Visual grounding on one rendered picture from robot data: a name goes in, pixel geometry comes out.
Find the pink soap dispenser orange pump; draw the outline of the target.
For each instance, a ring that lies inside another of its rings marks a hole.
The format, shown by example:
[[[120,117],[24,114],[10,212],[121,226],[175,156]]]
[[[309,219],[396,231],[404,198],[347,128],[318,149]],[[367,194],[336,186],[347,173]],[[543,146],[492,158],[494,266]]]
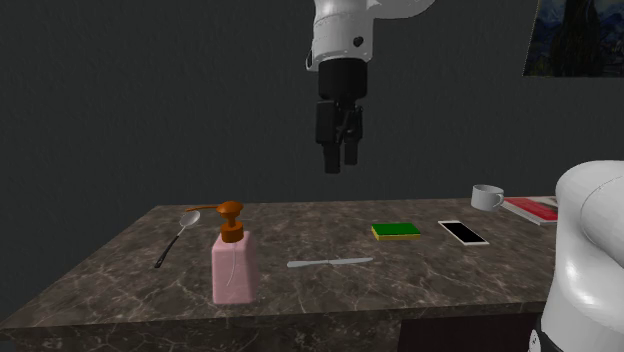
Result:
[[[226,220],[212,246],[213,302],[218,305],[249,304],[259,286],[256,239],[237,219],[243,204],[226,201],[220,205],[188,208],[187,212],[214,208]]]

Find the dark landscape wall picture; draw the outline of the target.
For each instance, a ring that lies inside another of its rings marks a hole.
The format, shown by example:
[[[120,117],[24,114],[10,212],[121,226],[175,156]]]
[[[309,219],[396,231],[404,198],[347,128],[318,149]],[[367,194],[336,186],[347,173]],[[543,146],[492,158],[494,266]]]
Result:
[[[624,79],[624,0],[538,0],[523,75]]]

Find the white mug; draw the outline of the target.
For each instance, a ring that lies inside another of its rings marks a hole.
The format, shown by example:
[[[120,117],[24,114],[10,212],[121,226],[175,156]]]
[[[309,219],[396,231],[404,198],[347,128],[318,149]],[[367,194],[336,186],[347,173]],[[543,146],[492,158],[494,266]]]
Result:
[[[504,202],[504,190],[486,184],[476,184],[472,187],[471,206],[475,209],[493,212]]]

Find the white smartphone black screen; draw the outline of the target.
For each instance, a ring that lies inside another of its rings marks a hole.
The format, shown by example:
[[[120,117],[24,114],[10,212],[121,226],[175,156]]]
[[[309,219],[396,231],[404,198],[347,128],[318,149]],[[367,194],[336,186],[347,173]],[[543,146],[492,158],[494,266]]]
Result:
[[[489,245],[489,242],[459,220],[441,220],[438,222],[448,233],[464,246]]]

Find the red book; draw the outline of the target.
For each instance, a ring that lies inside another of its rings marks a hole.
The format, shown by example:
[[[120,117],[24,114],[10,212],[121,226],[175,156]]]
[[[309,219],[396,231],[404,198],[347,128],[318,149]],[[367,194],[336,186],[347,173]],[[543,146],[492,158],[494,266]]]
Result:
[[[556,224],[558,202],[555,196],[507,197],[502,207],[537,224]]]

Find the silver table knife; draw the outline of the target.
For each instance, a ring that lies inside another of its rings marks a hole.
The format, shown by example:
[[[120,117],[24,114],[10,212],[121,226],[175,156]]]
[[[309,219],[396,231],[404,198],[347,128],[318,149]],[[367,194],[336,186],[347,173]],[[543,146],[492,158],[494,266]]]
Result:
[[[287,263],[288,268],[299,268],[305,266],[313,266],[313,265],[348,265],[348,264],[359,264],[373,261],[374,258],[366,257],[366,258],[348,258],[348,259],[332,259],[332,260],[314,260],[314,261],[289,261]]]

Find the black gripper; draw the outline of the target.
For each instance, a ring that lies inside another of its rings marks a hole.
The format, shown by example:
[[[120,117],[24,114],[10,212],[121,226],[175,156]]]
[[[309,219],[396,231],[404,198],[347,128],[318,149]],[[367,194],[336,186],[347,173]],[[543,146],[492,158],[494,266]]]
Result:
[[[324,170],[340,172],[340,146],[335,126],[334,102],[354,104],[368,91],[368,64],[357,58],[336,58],[318,66],[318,93],[325,101],[316,105],[315,141],[322,146]],[[345,144],[344,164],[358,163],[358,145],[363,137],[363,108],[355,106],[344,113],[339,140]]]

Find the green and yellow sponge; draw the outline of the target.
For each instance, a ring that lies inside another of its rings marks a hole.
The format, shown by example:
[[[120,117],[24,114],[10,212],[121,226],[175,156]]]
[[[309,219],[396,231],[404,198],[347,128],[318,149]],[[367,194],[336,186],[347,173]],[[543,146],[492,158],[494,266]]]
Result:
[[[371,225],[371,231],[378,241],[419,239],[420,230],[412,223],[378,223]]]

